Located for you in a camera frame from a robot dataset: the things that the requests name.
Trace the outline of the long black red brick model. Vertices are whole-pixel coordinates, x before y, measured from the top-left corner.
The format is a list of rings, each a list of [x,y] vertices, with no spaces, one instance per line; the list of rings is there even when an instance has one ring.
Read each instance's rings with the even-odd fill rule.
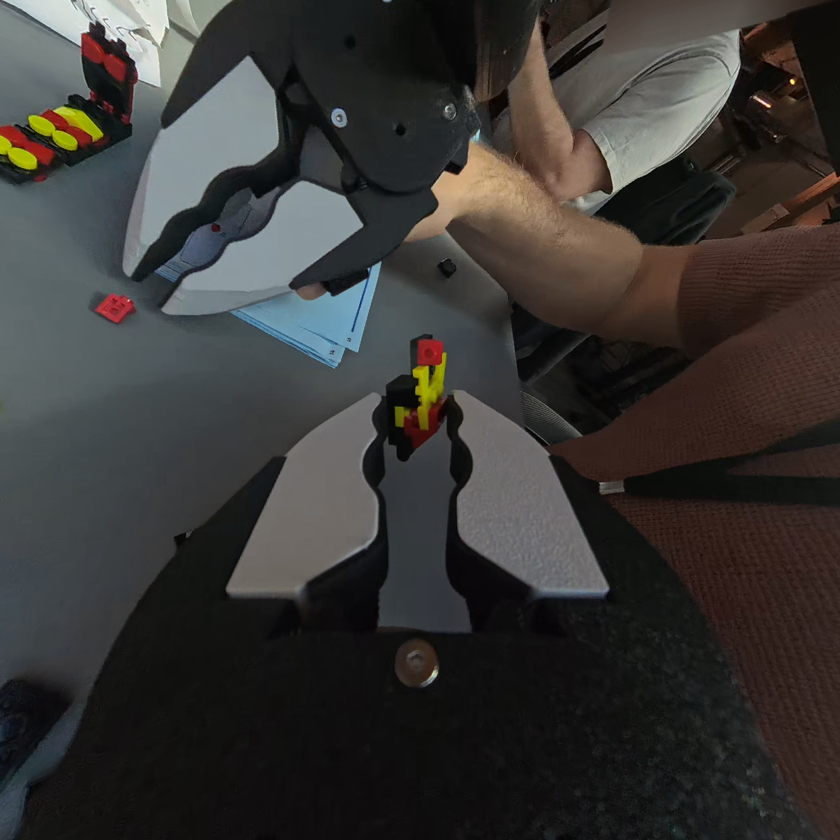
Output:
[[[60,167],[72,167],[128,139],[133,132],[133,94],[139,79],[126,44],[110,38],[103,23],[89,24],[80,37],[89,95],[24,122],[1,127],[1,175],[21,185],[42,182]]]

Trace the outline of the small red yellow brick model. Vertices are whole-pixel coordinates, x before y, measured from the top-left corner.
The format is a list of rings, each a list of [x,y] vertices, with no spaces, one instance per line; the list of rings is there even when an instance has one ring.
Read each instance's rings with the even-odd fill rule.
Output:
[[[410,342],[411,371],[398,375],[385,387],[388,443],[402,462],[436,435],[446,418],[448,403],[446,351],[444,362],[437,367],[414,366],[413,340]]]

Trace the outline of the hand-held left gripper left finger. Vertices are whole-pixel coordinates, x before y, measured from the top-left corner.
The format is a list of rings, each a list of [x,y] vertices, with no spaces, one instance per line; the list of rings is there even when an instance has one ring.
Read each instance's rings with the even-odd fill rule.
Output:
[[[227,582],[228,596],[302,602],[314,595],[316,580],[385,536],[384,410],[383,397],[369,394],[287,452]]]

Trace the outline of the torn white paper bag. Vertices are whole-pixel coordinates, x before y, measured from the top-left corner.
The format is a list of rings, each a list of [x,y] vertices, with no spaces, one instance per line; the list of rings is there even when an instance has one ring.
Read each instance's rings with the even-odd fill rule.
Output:
[[[161,85],[160,48],[169,29],[166,1],[7,1],[7,5],[76,45],[92,24],[121,40],[134,61],[139,79]]]

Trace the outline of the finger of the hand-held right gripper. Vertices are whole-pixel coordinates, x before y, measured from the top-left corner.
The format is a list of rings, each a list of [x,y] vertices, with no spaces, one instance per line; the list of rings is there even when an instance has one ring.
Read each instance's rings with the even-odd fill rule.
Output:
[[[158,132],[133,198],[123,273],[141,280],[171,259],[279,144],[275,89],[246,56]]]
[[[227,242],[206,267],[184,275],[161,311],[198,317],[248,308],[287,294],[304,270],[362,230],[346,197],[310,181],[279,192],[266,221]]]

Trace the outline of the person's brown sweater torso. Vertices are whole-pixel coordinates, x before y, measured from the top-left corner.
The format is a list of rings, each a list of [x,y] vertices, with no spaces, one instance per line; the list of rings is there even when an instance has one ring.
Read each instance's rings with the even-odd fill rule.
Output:
[[[838,276],[683,302],[696,361],[610,426],[551,447],[609,481],[758,452],[838,419]],[[678,572],[736,665],[783,780],[838,838],[838,510],[727,502],[613,503]]]

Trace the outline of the grey mesh chair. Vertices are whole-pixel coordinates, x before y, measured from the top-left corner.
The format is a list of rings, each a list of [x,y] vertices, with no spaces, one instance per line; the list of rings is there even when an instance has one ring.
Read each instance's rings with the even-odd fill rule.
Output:
[[[571,423],[528,389],[520,389],[521,413],[526,431],[545,448],[581,438]]]

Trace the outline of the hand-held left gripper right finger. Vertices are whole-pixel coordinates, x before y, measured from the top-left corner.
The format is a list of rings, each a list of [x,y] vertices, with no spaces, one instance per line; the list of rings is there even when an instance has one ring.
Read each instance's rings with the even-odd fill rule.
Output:
[[[446,565],[467,602],[603,599],[609,584],[551,456],[463,390],[448,399]]]

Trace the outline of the blue instruction booklet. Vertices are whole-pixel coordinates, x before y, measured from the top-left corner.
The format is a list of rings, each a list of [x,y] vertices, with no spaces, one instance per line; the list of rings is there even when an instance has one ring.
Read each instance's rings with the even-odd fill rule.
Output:
[[[182,249],[156,270],[157,275],[175,282],[189,269],[203,269],[211,258],[237,250],[237,238],[258,232],[279,194],[280,189],[262,197],[241,191],[216,222],[192,233]],[[346,350],[360,350],[381,269],[382,263],[375,264],[366,278],[336,297],[327,293],[307,302],[288,292],[230,313],[334,369]]]

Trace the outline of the person's right forearm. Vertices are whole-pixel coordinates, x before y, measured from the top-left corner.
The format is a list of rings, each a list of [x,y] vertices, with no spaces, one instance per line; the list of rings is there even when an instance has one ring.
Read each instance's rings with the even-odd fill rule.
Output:
[[[623,227],[557,203],[481,143],[434,185],[437,209],[407,243],[449,233],[546,323],[698,356],[829,287],[838,226],[788,227],[693,246],[645,246]]]

